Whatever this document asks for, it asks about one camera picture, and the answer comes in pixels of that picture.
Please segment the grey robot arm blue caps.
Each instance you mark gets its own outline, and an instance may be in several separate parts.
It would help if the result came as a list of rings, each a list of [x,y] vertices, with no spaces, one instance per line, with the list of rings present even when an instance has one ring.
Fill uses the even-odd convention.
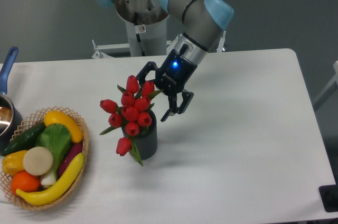
[[[125,22],[133,57],[165,54],[161,66],[148,62],[137,75],[168,97],[166,116],[185,112],[193,93],[184,86],[212,46],[221,38],[234,11],[223,0],[96,0],[113,6]]]

